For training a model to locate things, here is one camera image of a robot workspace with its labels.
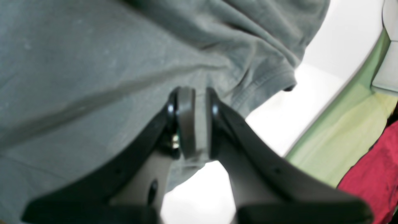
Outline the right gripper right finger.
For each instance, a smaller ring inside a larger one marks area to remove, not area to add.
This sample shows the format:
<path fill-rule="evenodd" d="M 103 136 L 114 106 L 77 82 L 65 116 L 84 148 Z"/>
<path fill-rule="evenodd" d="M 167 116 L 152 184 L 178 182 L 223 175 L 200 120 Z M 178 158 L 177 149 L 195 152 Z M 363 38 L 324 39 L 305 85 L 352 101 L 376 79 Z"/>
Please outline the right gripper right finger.
<path fill-rule="evenodd" d="M 229 175 L 233 224 L 370 224 L 360 198 L 297 169 L 271 150 L 212 88 L 206 89 L 209 156 Z"/>

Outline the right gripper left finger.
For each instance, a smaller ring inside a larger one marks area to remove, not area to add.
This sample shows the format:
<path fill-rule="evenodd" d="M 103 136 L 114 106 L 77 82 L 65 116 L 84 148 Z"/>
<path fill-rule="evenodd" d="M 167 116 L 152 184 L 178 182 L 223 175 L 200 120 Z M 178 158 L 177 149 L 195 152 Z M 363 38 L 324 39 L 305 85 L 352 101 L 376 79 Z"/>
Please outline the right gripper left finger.
<path fill-rule="evenodd" d="M 173 161 L 196 156 L 195 90 L 174 89 L 163 108 L 105 165 L 26 206 L 27 224 L 161 224 Z"/>

